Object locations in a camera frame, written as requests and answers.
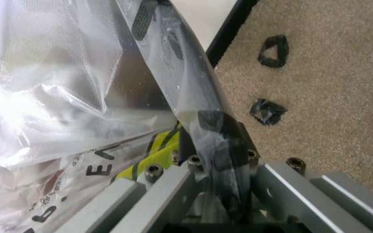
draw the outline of bolt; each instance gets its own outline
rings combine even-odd
[[[306,171],[306,163],[299,158],[288,158],[286,164],[299,174],[304,175]]]
[[[179,165],[179,151],[178,150],[172,151],[172,164]]]
[[[253,150],[248,150],[248,159],[250,166],[257,166],[258,165],[258,158],[260,156],[256,154]]]
[[[145,169],[145,178],[151,183],[155,183],[164,173],[164,169],[159,164],[151,164]]]
[[[203,171],[203,165],[198,155],[191,155],[188,158],[188,168],[192,171]]]

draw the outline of black tape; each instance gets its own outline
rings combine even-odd
[[[176,36],[175,32],[170,31],[168,33],[168,41],[169,41],[170,47],[175,53],[175,56],[179,60],[183,60],[184,56],[182,55],[182,49],[181,49],[181,46],[179,45],[178,37]]]
[[[277,59],[266,57],[264,52],[277,45]],[[267,67],[280,68],[286,64],[289,54],[289,45],[286,36],[276,35],[266,39],[258,56],[258,61]]]
[[[143,0],[140,4],[132,25],[132,34],[135,40],[143,40],[145,37],[157,5],[156,0]]]
[[[248,163],[247,144],[241,135],[237,121],[221,111],[199,111],[200,127],[219,133],[223,137],[216,146],[217,157],[212,161],[216,171],[241,167]]]

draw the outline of clear plastic bag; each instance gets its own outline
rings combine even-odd
[[[242,212],[246,145],[169,1],[0,0],[0,232],[54,231],[177,119]],[[90,151],[138,136],[113,161]]]
[[[139,55],[122,49],[113,10],[108,1],[0,0],[1,167],[173,125],[146,66],[142,82],[123,76],[122,61]]]

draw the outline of black electrical tape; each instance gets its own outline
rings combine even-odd
[[[266,57],[264,52],[275,45],[277,45],[277,59]],[[258,56],[258,61],[267,67],[280,68],[285,65],[288,54],[289,45],[286,36],[276,35],[266,39]]]

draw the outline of floor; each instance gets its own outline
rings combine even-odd
[[[265,161],[304,159],[373,190],[373,1],[260,0],[216,73]],[[267,37],[285,34],[283,68],[262,66]],[[249,115],[257,98],[288,108],[277,125]]]

